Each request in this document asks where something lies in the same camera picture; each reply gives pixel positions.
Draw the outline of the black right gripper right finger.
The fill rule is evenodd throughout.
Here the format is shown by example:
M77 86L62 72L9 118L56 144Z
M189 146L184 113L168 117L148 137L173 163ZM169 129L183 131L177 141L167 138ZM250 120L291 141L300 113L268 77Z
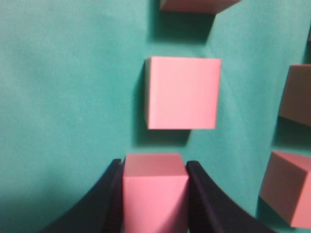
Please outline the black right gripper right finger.
M191 233L273 233L237 205L198 161L188 161L189 231Z

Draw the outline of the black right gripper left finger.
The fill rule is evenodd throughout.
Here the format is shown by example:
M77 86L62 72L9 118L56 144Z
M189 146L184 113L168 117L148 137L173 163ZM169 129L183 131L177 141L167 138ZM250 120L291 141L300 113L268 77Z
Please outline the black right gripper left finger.
M41 233L119 233L123 221L121 159L111 161L96 184Z

